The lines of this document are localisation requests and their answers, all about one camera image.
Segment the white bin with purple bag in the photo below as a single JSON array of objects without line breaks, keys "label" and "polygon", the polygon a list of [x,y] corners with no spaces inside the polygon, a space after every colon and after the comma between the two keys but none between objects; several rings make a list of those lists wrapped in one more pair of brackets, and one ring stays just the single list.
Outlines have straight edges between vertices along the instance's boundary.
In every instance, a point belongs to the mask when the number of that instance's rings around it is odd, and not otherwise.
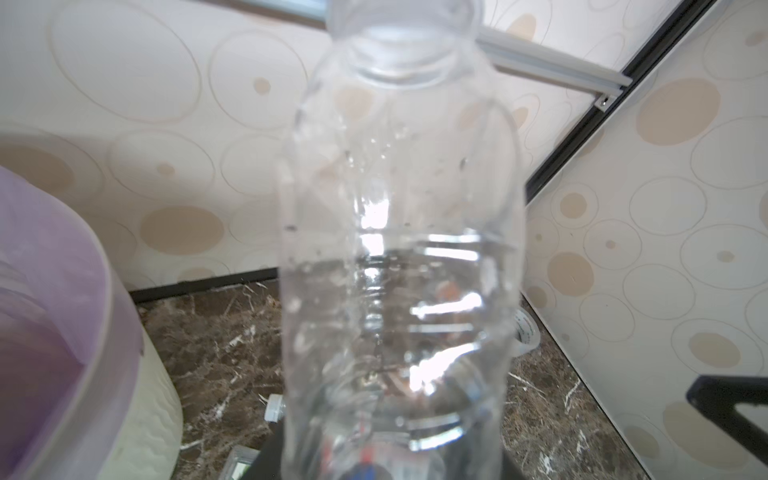
[{"label": "white bin with purple bag", "polygon": [[168,479],[178,394],[89,225],[1,173],[1,475]]}]

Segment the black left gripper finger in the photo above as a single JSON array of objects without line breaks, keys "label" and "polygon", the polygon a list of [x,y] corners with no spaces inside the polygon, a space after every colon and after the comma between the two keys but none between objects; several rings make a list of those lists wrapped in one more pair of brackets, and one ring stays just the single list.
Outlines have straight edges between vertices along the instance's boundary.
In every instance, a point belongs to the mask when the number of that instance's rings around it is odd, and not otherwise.
[{"label": "black left gripper finger", "polygon": [[767,405],[767,378],[701,375],[686,392],[688,403],[767,465],[767,430],[739,413],[736,406]]}]

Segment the frosted clear long bottle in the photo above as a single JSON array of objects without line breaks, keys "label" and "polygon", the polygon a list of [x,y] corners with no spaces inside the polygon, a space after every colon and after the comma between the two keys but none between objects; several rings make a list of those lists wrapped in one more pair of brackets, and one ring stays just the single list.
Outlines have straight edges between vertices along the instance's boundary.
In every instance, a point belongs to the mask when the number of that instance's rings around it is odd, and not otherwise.
[{"label": "frosted clear long bottle", "polygon": [[285,479],[498,479],[525,240],[479,1],[333,1],[278,163]]}]

